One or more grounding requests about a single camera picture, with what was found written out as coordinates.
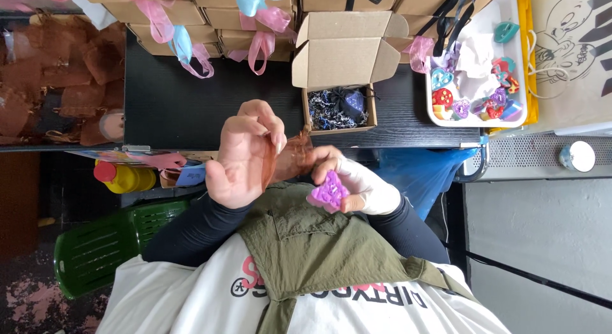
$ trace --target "gray wall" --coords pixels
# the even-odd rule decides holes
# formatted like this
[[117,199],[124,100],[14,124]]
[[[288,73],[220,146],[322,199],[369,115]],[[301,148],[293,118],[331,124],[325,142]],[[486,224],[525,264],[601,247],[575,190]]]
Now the gray wall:
[[[466,185],[470,250],[612,300],[612,180]],[[515,334],[612,333],[612,310],[470,262],[478,300]]]

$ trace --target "purple butterfly soap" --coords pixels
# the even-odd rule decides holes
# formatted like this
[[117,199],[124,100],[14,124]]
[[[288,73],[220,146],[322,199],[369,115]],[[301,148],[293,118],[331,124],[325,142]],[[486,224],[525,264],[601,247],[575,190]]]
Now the purple butterfly soap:
[[329,213],[340,211],[340,201],[349,195],[348,189],[342,185],[338,174],[333,170],[327,172],[325,182],[306,197],[310,205],[323,207]]

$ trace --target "white lid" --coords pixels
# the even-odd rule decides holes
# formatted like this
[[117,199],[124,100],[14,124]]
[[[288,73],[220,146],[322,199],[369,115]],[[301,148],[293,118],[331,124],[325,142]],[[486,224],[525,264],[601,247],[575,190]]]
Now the white lid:
[[575,142],[570,147],[572,165],[579,172],[588,172],[595,165],[595,151],[585,142]]

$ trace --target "box lid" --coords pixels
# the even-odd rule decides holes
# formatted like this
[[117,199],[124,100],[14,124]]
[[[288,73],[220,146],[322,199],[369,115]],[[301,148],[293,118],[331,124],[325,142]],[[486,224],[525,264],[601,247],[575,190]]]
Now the box lid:
[[297,34],[302,49],[293,86],[364,85],[393,77],[400,53],[382,37],[407,37],[404,17],[391,11],[311,12]]

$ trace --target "green plastic chair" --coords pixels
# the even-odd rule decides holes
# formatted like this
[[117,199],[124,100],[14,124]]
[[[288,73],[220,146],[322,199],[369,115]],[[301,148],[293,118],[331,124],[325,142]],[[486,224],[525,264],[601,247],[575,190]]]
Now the green plastic chair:
[[76,299],[112,284],[115,269],[142,254],[166,223],[189,207],[172,200],[122,209],[57,237],[55,278],[66,298]]

